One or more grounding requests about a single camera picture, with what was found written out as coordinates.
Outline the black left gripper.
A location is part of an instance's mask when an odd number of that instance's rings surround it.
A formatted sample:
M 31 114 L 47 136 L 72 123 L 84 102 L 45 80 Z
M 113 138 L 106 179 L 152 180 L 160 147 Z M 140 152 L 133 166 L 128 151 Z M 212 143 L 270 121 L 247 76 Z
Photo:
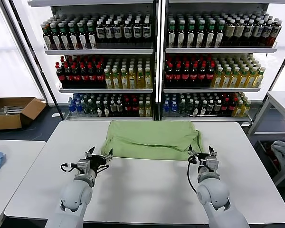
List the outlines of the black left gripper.
M 113 159 L 113 149 L 106 155 L 93 155 L 94 147 L 85 152 L 86 158 L 90 160 L 90 168 L 92 170 L 98 170 L 100 166 L 106 165 L 106 162 L 110 162 Z

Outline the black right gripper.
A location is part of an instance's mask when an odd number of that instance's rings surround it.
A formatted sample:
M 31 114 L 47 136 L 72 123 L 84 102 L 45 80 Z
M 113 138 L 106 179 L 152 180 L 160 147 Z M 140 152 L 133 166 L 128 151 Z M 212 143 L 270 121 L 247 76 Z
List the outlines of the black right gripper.
M 192 148 L 192 145 L 190 144 L 189 145 L 189 149 L 188 149 L 188 161 L 189 162 L 193 162 L 194 161 L 194 164 L 197 164 L 199 166 L 208 166 L 207 165 L 207 159 L 209 158 L 209 156 L 212 156 L 212 157 L 216 157 L 217 156 L 217 152 L 214 151 L 214 149 L 209 146 L 209 154 L 207 153 L 199 153 L 197 154 L 193 148 Z

